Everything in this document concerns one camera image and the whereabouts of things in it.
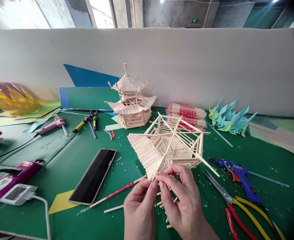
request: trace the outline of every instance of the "fingernail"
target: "fingernail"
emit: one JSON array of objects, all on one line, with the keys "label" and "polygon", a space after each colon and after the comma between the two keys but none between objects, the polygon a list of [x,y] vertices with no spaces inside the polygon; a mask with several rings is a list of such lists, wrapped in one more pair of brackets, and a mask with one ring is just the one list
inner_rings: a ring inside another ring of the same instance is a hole
[{"label": "fingernail", "polygon": [[153,189],[156,189],[156,188],[158,188],[158,182],[157,182],[157,180],[154,180],[153,181]]},{"label": "fingernail", "polygon": [[164,183],[163,182],[159,182],[159,186],[160,186],[160,190],[163,191],[164,190]]}]

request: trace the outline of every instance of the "black cable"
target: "black cable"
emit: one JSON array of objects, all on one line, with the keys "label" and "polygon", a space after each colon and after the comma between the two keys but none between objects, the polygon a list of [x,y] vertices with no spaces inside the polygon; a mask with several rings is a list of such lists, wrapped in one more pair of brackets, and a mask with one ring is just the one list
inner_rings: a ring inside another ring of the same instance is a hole
[{"label": "black cable", "polygon": [[5,172],[10,175],[17,176],[19,173],[22,172],[22,170],[21,169],[17,170],[17,169],[12,169],[12,168],[3,168],[3,169],[0,169],[0,172]]},{"label": "black cable", "polygon": [[277,231],[277,229],[276,229],[276,227],[275,227],[273,221],[271,220],[271,218],[270,218],[270,216],[269,216],[269,214],[268,214],[267,209],[266,209],[266,208],[264,207],[264,205],[261,204],[261,203],[260,203],[260,204],[257,204],[257,206],[259,206],[259,207],[263,210],[263,212],[267,215],[267,217],[268,217],[268,219],[269,219],[269,221],[270,221],[270,223],[271,223],[271,226],[272,226],[273,229],[274,229],[274,233],[276,233],[277,238],[278,238],[279,240],[282,240],[281,237],[280,237],[280,235],[279,235],[279,232]]},{"label": "black cable", "polygon": [[29,143],[31,140],[33,140],[33,139],[34,139],[35,137],[37,137],[38,135],[39,135],[39,134],[36,134],[36,135],[35,135],[32,139],[30,139],[28,142],[24,143],[23,145],[21,145],[21,146],[15,148],[15,149],[13,149],[13,150],[11,150],[11,151],[9,151],[9,152],[4,153],[3,155],[0,155],[0,157],[5,156],[6,154],[11,153],[12,151],[15,151],[15,150],[17,150],[18,148],[20,148],[20,147],[26,145],[27,143]]}]

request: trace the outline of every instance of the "bundle of wooden sticks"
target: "bundle of wooden sticks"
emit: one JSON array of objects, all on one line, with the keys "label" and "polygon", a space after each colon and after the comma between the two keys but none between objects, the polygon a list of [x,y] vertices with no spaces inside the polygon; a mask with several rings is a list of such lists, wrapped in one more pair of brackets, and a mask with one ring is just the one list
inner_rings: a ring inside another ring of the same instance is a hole
[{"label": "bundle of wooden sticks", "polygon": [[207,113],[201,108],[195,108],[195,107],[180,105],[176,103],[170,103],[168,108],[166,109],[166,114],[167,116],[173,116],[173,117],[183,116],[182,119],[185,122],[188,122],[190,125],[198,129],[206,128],[206,122],[204,119],[207,116]]}]

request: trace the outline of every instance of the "blue glue gun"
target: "blue glue gun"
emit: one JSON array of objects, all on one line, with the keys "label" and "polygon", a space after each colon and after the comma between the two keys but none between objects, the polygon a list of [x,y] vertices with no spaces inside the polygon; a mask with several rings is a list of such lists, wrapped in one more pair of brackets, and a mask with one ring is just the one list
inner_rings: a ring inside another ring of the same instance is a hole
[{"label": "blue glue gun", "polygon": [[244,166],[238,165],[236,163],[226,161],[220,158],[209,158],[213,160],[219,167],[228,169],[232,176],[233,181],[240,182],[240,185],[243,187],[246,199],[251,203],[261,203],[260,197],[257,192],[254,190],[253,186],[247,179],[246,175],[249,174],[248,169]]}]

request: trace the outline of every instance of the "smartphone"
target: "smartphone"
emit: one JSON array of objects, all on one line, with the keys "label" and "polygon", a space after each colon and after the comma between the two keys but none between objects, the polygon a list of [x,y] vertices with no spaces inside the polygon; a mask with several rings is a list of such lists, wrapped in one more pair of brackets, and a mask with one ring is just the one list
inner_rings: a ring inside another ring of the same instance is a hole
[{"label": "smartphone", "polygon": [[69,202],[82,205],[91,205],[95,202],[116,153],[116,150],[111,149],[98,151],[70,196]]}]

